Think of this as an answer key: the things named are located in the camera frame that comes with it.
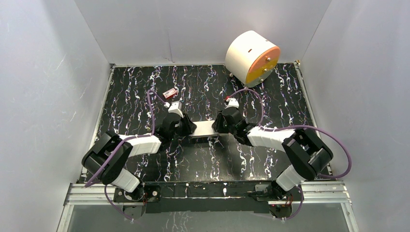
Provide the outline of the white cardboard box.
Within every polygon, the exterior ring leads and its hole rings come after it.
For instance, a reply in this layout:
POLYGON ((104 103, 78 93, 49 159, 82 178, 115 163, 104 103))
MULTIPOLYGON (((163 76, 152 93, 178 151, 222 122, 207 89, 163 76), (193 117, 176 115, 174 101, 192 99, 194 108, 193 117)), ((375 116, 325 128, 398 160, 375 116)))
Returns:
POLYGON ((215 132, 212 128, 214 124, 214 120, 206 120, 206 121, 196 121, 194 125, 196 125, 196 129, 192 134, 190 134, 191 138, 207 138, 207 137, 215 137, 218 136, 219 133, 215 132))

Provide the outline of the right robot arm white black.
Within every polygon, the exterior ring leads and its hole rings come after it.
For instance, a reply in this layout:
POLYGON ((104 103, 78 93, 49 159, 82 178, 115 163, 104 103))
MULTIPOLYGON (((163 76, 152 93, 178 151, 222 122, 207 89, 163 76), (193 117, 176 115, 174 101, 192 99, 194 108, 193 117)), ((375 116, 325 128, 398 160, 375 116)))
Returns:
POLYGON ((314 180, 333 158, 330 148, 312 128, 273 129, 248 123, 235 107, 218 112, 212 129, 217 133, 230 133, 243 145, 273 148, 284 152, 290 165, 270 185, 256 188, 249 196, 285 200, 292 189, 304 181, 314 180))

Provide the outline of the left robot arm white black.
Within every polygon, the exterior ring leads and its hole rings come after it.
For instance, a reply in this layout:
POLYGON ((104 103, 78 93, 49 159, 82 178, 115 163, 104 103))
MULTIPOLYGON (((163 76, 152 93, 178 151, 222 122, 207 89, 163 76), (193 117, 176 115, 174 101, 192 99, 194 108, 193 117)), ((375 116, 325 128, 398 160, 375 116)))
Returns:
POLYGON ((93 175, 87 186, 98 180, 104 185, 122 189, 132 201, 141 200, 145 195, 144 183, 125 169, 128 158, 161 152, 176 137, 189 136, 196 128, 186 113, 168 113, 153 133, 121 136, 113 131, 106 131, 83 156, 83 167, 93 175))

